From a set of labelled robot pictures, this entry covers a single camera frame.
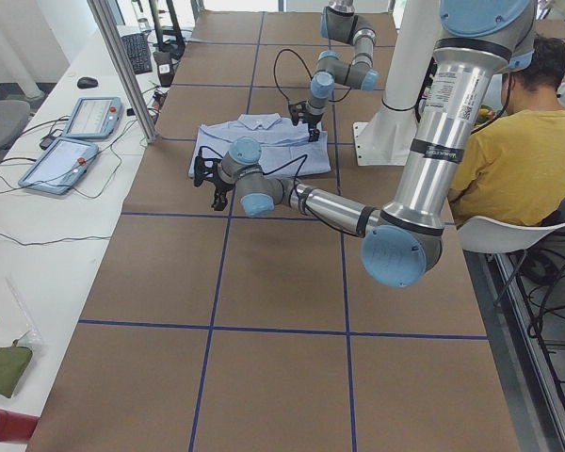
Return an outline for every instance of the dark hair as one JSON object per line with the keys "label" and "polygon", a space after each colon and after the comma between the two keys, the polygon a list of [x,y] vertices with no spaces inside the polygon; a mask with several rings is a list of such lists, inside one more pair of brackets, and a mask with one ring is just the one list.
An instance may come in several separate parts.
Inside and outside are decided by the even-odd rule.
{"label": "dark hair", "polygon": [[558,89],[565,76],[565,42],[537,35],[531,64],[514,76],[528,91],[536,91],[540,86]]}

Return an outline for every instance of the blue tape grid line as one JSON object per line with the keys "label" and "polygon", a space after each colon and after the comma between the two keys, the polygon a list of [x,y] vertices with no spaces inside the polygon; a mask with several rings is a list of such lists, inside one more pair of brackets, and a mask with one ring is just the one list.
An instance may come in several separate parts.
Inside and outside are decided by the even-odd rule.
{"label": "blue tape grid line", "polygon": [[[267,221],[267,220],[276,220],[276,221],[319,221],[316,218],[312,217],[257,217],[257,218],[250,218],[244,215],[215,215],[215,214],[182,214],[182,213],[166,213],[166,212],[121,212],[123,216],[127,217],[168,217],[168,218],[210,218],[210,219],[245,219],[248,221]],[[455,223],[453,221],[446,221],[444,223],[445,226],[454,226]]]}
{"label": "blue tape grid line", "polygon": [[[242,88],[242,89],[251,89],[251,88],[260,88],[260,89],[277,89],[276,85],[232,85],[232,84],[221,84],[221,83],[173,83],[171,84],[173,87],[192,87],[192,88]],[[297,85],[293,87],[287,87],[281,85],[281,89],[309,89],[310,82],[306,82],[305,87],[298,87]],[[335,88],[339,91],[349,91],[348,88]],[[375,88],[373,91],[385,91],[383,88]]]}
{"label": "blue tape grid line", "polygon": [[[262,20],[260,22],[260,32],[259,32],[259,37],[257,40],[257,48],[255,49],[255,60],[253,61],[253,71],[252,71],[252,75],[251,75],[251,88],[249,91],[249,98],[247,100],[247,109],[246,112],[247,114],[249,114],[249,109],[250,109],[250,104],[251,104],[251,94],[253,91],[253,82],[255,80],[255,71],[257,69],[257,61],[258,61],[258,56],[259,56],[259,50],[260,50],[260,41],[262,40],[262,31],[264,30],[264,19],[266,17],[266,14],[264,12],[262,12]],[[214,327],[216,324],[216,311],[218,310],[218,299],[219,299],[219,290],[221,287],[221,281],[222,281],[222,276],[224,274],[224,265],[225,265],[225,261],[226,261],[226,250],[228,249],[228,240],[230,238],[230,228],[231,225],[233,223],[233,213],[234,213],[234,192],[233,195],[231,197],[231,203],[230,203],[230,208],[228,211],[228,218],[227,218],[227,223],[226,223],[226,234],[224,235],[224,244],[222,246],[222,254],[221,254],[221,258],[219,261],[219,270],[218,270],[218,283],[216,285],[216,294],[214,295],[214,306],[212,308],[212,313],[211,313],[211,319],[209,321],[209,331],[207,333],[207,343],[205,345],[205,354],[203,357],[203,365],[202,365],[202,371],[201,371],[201,381],[199,383],[199,392],[197,394],[197,404],[195,406],[195,414],[193,417],[193,422],[192,422],[192,430],[191,430],[191,434],[190,434],[190,441],[188,444],[188,452],[193,452],[194,448],[195,448],[195,441],[197,439],[197,426],[199,424],[199,416],[201,413],[201,403],[202,403],[202,394],[203,394],[203,389],[205,386],[205,377],[207,375],[207,365],[209,363],[209,352],[211,349],[211,341],[212,341],[212,337],[214,334]]]}
{"label": "blue tape grid line", "polygon": [[[331,39],[329,39],[329,49],[331,49]],[[335,91],[332,92],[332,99],[335,100]],[[341,196],[341,162],[339,157],[339,139],[337,136],[337,103],[332,103],[332,129],[334,133],[334,149],[335,149],[335,166],[337,176],[337,194]],[[347,396],[349,398],[349,426],[351,431],[351,450],[358,452],[358,434],[356,430],[356,403],[354,397],[354,373],[353,362],[351,359],[351,323],[349,315],[349,295],[347,291],[347,265],[346,265],[346,238],[342,233],[340,237],[340,251],[341,251],[341,274],[343,279],[343,299],[344,309],[346,316],[346,351],[347,351]]]}
{"label": "blue tape grid line", "polygon": [[80,318],[78,323],[83,325],[97,325],[105,327],[128,328],[158,328],[170,330],[199,330],[199,331],[234,331],[234,332],[260,332],[264,334],[303,334],[308,336],[352,336],[352,337],[387,337],[395,339],[425,339],[445,341],[487,341],[485,335],[476,334],[425,334],[412,332],[374,332],[374,331],[335,331],[335,330],[302,330],[297,328],[258,328],[258,327],[233,327],[226,325],[192,325],[183,323],[153,323],[132,322],[119,320],[96,320]]}
{"label": "blue tape grid line", "polygon": [[[329,48],[348,48],[346,44],[333,44],[333,45],[328,45],[325,43],[322,44],[302,44],[302,43],[286,43],[286,44],[281,44],[281,43],[269,43],[269,44],[263,44],[261,42],[259,43],[255,43],[255,42],[213,42],[211,40],[191,40],[188,42],[188,45],[194,45],[194,44],[209,44],[209,45],[262,45],[264,47],[269,47],[269,46],[273,46],[273,47],[329,47]],[[392,44],[386,44],[386,45],[375,45],[376,49],[385,49],[385,48],[394,48],[396,47],[395,45]]]}
{"label": "blue tape grid line", "polygon": [[[161,137],[161,139],[163,139],[164,141],[184,141],[184,142],[189,142],[189,143],[196,143],[197,139],[195,138],[171,138],[171,137]],[[334,144],[338,144],[339,146],[353,146],[354,143],[335,143],[334,141],[328,141],[327,144],[330,144],[331,146]]]}

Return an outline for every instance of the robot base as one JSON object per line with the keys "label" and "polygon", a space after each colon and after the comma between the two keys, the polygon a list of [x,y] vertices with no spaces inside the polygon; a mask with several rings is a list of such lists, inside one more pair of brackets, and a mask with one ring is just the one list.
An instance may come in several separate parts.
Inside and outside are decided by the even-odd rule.
{"label": "robot base", "polygon": [[381,110],[370,122],[354,122],[356,159],[361,167],[406,164],[416,134],[414,114],[411,111],[384,113]]}

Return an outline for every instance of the keyboard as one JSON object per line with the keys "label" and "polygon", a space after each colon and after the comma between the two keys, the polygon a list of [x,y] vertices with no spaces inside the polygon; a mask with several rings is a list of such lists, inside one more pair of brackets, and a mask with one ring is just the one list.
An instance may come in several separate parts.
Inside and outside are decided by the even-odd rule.
{"label": "keyboard", "polygon": [[147,37],[142,33],[125,35],[121,37],[125,53],[130,58],[134,73],[149,73],[153,70],[151,64],[151,50]]}

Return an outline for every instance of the light blue joint cap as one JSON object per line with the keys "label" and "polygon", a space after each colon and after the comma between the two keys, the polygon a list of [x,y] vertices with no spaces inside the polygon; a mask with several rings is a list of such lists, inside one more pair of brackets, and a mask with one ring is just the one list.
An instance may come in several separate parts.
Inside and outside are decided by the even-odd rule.
{"label": "light blue joint cap", "polygon": [[320,52],[320,55],[318,56],[318,61],[320,61],[323,58],[335,58],[335,59],[339,59],[339,54],[336,53],[334,50],[325,50],[324,52]]}
{"label": "light blue joint cap", "polygon": [[322,15],[320,16],[320,36],[324,39],[329,38],[329,24],[327,23],[327,7],[322,9]]}
{"label": "light blue joint cap", "polygon": [[318,99],[328,99],[335,88],[335,79],[332,75],[321,71],[312,77],[310,91]]}
{"label": "light blue joint cap", "polygon": [[255,165],[262,156],[262,147],[253,138],[241,137],[230,145],[228,153],[240,165]]}
{"label": "light blue joint cap", "polygon": [[274,200],[266,193],[250,193],[241,199],[241,204],[248,217],[259,217],[274,210]]}
{"label": "light blue joint cap", "polygon": [[530,0],[442,0],[440,18],[444,28],[458,38],[490,35],[512,24]]}
{"label": "light blue joint cap", "polygon": [[508,64],[509,71],[521,71],[531,64],[531,58],[534,56],[534,51],[527,52],[526,54],[514,56],[510,59]]}
{"label": "light blue joint cap", "polygon": [[374,69],[371,69],[366,73],[366,77],[362,81],[362,85],[360,89],[362,91],[372,91],[377,87],[377,83],[379,82],[379,73]]}
{"label": "light blue joint cap", "polygon": [[362,263],[375,281],[390,287],[406,287],[419,281],[427,269],[421,243],[396,226],[379,226],[362,243]]}

